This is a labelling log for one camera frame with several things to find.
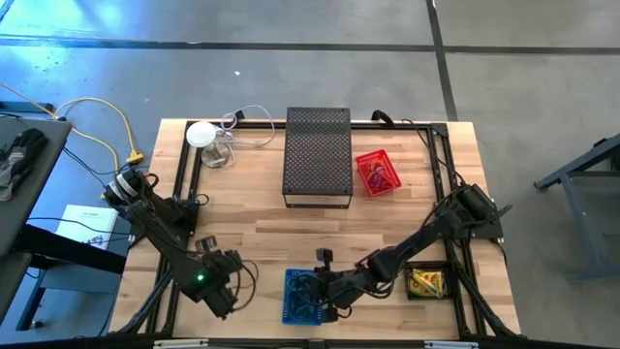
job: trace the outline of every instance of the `black table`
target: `black table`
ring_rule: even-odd
[[[4,319],[28,267],[47,270],[59,264],[73,263],[120,274],[125,266],[123,256],[26,224],[71,131],[68,122],[2,118],[0,146],[11,144],[18,133],[31,127],[41,130],[48,142],[13,198],[0,202],[0,280],[3,283],[0,287],[0,321]],[[39,277],[19,320],[19,331],[30,327],[45,292],[41,287],[43,279],[43,276]]]

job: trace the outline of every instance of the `perforated metal box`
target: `perforated metal box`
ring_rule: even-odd
[[[348,208],[352,163],[349,109],[288,109],[282,179],[287,207]]]

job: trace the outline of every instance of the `blue tray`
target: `blue tray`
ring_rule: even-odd
[[[296,292],[293,279],[311,274],[311,270],[287,269],[284,276],[284,303],[282,307],[282,323],[285,325],[319,326],[323,323],[320,306],[310,305],[303,299],[309,300],[307,292]]]

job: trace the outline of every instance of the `black glove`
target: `black glove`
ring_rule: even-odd
[[[15,138],[7,151],[0,152],[0,201],[8,201],[47,144],[38,129],[28,129]]]

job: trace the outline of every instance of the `cable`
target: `cable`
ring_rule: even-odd
[[[73,151],[69,150],[66,146],[62,148],[62,150],[72,159],[76,160],[77,162],[79,162],[83,167],[86,168],[86,170],[88,170],[89,172],[91,172],[92,174],[95,175],[114,175],[117,173],[117,171],[107,171],[104,173],[100,173],[98,171],[93,170],[93,168],[91,168],[90,166],[86,165],[86,163],[79,158],[79,156],[77,156],[75,153],[73,153]],[[125,169],[126,167],[130,167],[131,164],[127,163],[123,166],[120,167],[120,169],[118,170],[119,172],[123,171],[123,169]],[[133,170],[135,169],[148,169],[148,166],[134,166],[132,167]]]
[[[349,305],[349,313],[347,315],[341,315],[340,313],[336,312],[338,314],[338,317],[341,319],[348,319],[349,317],[351,317],[351,314],[353,314],[353,308]]]
[[[31,274],[31,273],[30,273],[30,272],[28,272],[28,271],[26,272],[26,275],[28,275],[28,276],[30,276],[30,277],[32,277],[32,278],[35,278],[35,279],[36,279],[36,278],[39,278],[39,277],[41,276],[41,270],[40,270],[40,269],[37,269],[37,271],[39,272],[39,273],[37,273],[37,276],[34,276],[33,274]]]
[[[264,111],[264,113],[269,118],[269,122],[271,123],[271,136],[269,137],[269,139],[267,139],[266,141],[264,141],[262,143],[238,141],[233,136],[233,134],[229,132],[232,128],[234,128],[234,126],[236,126],[236,124],[238,122],[236,113],[239,112],[239,111],[250,109],[250,108],[258,108],[258,109],[261,109],[262,111]],[[228,117],[232,118],[232,120],[230,121],[232,123],[232,125],[229,126],[229,127],[226,127],[224,124],[227,122],[226,118],[228,118]],[[224,137],[224,140],[226,141],[226,148],[229,150],[229,153],[231,154],[231,157],[232,157],[231,161],[227,162],[224,165],[224,167],[231,167],[234,164],[235,160],[236,160],[236,156],[234,155],[234,150],[233,150],[232,144],[244,144],[244,145],[252,145],[252,146],[265,146],[265,145],[269,144],[271,141],[273,141],[273,139],[275,138],[275,124],[273,123],[273,118],[271,117],[271,114],[264,107],[258,106],[258,105],[245,106],[245,107],[240,108],[240,109],[238,109],[236,111],[231,111],[231,112],[225,113],[222,116],[222,121],[220,122],[220,126],[221,126],[222,131],[223,131],[222,136]]]
[[[493,242],[494,244],[497,245],[497,247],[500,248],[500,251],[502,252],[502,256],[504,257],[504,265],[508,266],[508,258],[506,258],[506,250],[504,249],[504,246],[502,246],[502,244],[500,243],[500,241],[497,240],[497,238],[492,238],[491,242]]]
[[[250,278],[252,279],[252,293],[250,294],[250,298],[242,306],[237,307],[237,308],[234,307],[233,309],[231,309],[231,312],[241,310],[245,308],[246,306],[248,306],[248,304],[250,304],[250,301],[254,299],[254,295],[256,294],[256,277],[247,267],[245,267],[243,263],[241,263],[241,267],[244,268],[245,271],[248,272],[248,274],[250,275]]]
[[[236,113],[238,111],[244,111],[246,109],[250,109],[250,108],[258,108],[262,111],[264,111],[264,113],[267,115],[267,117],[269,118],[269,122],[271,123],[271,137],[269,137],[268,140],[262,142],[262,143],[254,143],[254,142],[242,142],[242,141],[237,141],[233,135],[230,135],[232,138],[232,141],[230,143],[235,143],[235,144],[246,144],[246,145],[253,145],[253,146],[264,146],[269,144],[271,141],[273,141],[273,139],[275,138],[275,124],[273,123],[273,118],[271,117],[271,114],[269,113],[269,111],[267,111],[263,106],[258,106],[258,105],[251,105],[251,106],[245,106],[243,108],[239,108],[236,111],[231,111],[231,112],[227,112],[222,116],[222,121],[220,122],[220,126],[222,127],[222,129],[224,131],[230,131],[231,129],[234,128],[234,126],[236,126],[238,120],[236,117]],[[232,118],[232,125],[230,127],[226,127],[224,126],[224,123],[227,122],[226,118],[227,117],[231,117]]]
[[[113,310],[114,310],[114,302],[112,302],[112,306],[109,308],[109,311],[108,311],[108,316],[106,316],[106,321],[104,322],[104,325],[99,330],[99,334],[97,334],[97,336],[101,336],[106,330],[106,325],[108,324],[109,317],[112,315]]]
[[[101,230],[97,230],[94,228],[91,228],[81,222],[75,221],[75,220],[71,220],[71,219],[64,219],[64,218],[56,218],[56,217],[31,217],[28,218],[27,221],[29,220],[55,220],[55,221],[60,221],[60,222],[67,222],[67,223],[75,223],[75,224],[79,224],[80,226],[91,230],[93,232],[97,232],[97,233],[104,233],[104,234],[119,234],[119,235],[123,235],[123,236],[131,236],[131,233],[121,233],[121,232],[116,232],[116,231],[101,231]]]
[[[241,261],[243,263],[250,263],[254,266],[254,268],[256,269],[256,281],[259,282],[259,266],[256,265],[256,263],[254,263],[254,261],[250,261],[250,260],[243,260]],[[241,275],[239,273],[237,273],[237,284],[236,284],[236,288],[237,290],[242,289],[249,289],[250,287],[252,287],[252,284],[246,285],[246,286],[241,286]]]
[[[204,202],[201,203],[200,200],[198,200],[198,197],[204,197]],[[189,204],[188,206],[205,206],[210,201],[211,201],[211,199],[209,198],[208,195],[206,195],[206,194],[199,194],[199,195],[196,196],[196,202],[194,204]]]
[[[95,177],[95,179],[97,179],[101,183],[101,186],[106,186],[106,184],[99,177],[97,177],[94,171],[90,167],[88,167],[88,165],[86,165],[83,161],[81,161],[81,159],[76,157],[76,155],[74,155],[71,151],[67,150],[67,148],[63,148],[63,151],[67,154],[67,156],[74,159],[74,161],[76,161],[80,166],[84,167],[93,177]]]
[[[144,155],[139,153],[136,150],[136,148],[134,147],[134,140],[133,140],[133,137],[132,137],[132,131],[131,131],[131,127],[129,126],[129,121],[127,120],[127,116],[125,115],[125,113],[123,113],[123,111],[121,111],[119,108],[117,108],[112,103],[110,103],[110,102],[108,102],[106,100],[103,100],[101,98],[83,97],[83,98],[77,98],[75,100],[71,100],[69,102],[66,102],[65,104],[60,106],[60,108],[58,108],[56,110],[56,112],[52,112],[52,111],[48,111],[47,109],[43,108],[37,102],[35,102],[32,99],[26,97],[22,93],[17,92],[16,90],[14,90],[13,88],[9,87],[8,85],[6,85],[4,83],[0,83],[0,86],[6,88],[7,90],[13,92],[15,95],[17,95],[17,96],[23,98],[24,100],[28,101],[30,104],[32,104],[33,106],[37,107],[41,111],[49,114],[53,120],[57,120],[60,117],[60,116],[58,116],[58,113],[60,113],[61,110],[63,110],[67,106],[70,106],[71,104],[74,104],[74,103],[79,103],[79,102],[84,102],[84,101],[92,101],[92,102],[98,102],[98,103],[105,104],[106,106],[108,106],[108,107],[112,108],[114,111],[116,111],[122,117],[123,122],[125,123],[125,128],[127,129],[127,138],[129,140],[129,147],[131,148],[131,153],[130,153],[129,158],[127,158],[127,162],[128,163],[132,163],[132,162],[138,163],[138,162],[140,162],[140,161],[142,161],[144,159]],[[112,153],[112,157],[114,158],[114,168],[118,171],[118,168],[119,168],[118,156],[116,155],[116,151],[114,150],[114,148],[112,148],[108,143],[106,143],[106,142],[104,142],[104,141],[102,141],[102,140],[100,140],[100,139],[98,139],[96,137],[93,137],[93,136],[90,136],[90,135],[87,135],[87,134],[81,132],[80,130],[75,128],[73,125],[72,125],[72,129],[71,130],[73,132],[75,132],[76,134],[78,134],[78,135],[80,135],[80,136],[82,136],[82,137],[84,137],[84,138],[86,138],[88,140],[97,142],[97,143],[103,145],[104,147],[106,147]]]
[[[11,112],[0,112],[0,118],[2,117],[14,117],[14,118],[23,118],[23,116],[17,115],[17,114],[13,114]]]
[[[401,119],[401,121],[409,122],[410,124],[412,124],[414,126],[414,129],[416,130],[416,133],[418,133],[419,139],[424,143],[424,145],[426,146],[426,148],[430,152],[430,145],[428,145],[428,143],[424,140],[424,137],[422,136],[422,133],[419,132],[418,125],[416,125],[416,123],[414,121],[410,120],[410,119]],[[448,169],[448,171],[450,171],[453,174],[455,174],[461,180],[462,184],[466,183],[466,181],[463,178],[463,176],[459,172],[457,172],[452,166],[449,166],[446,162],[444,162],[444,160],[440,159],[439,157],[437,157],[437,161],[440,164],[444,165],[446,167],[446,169]]]

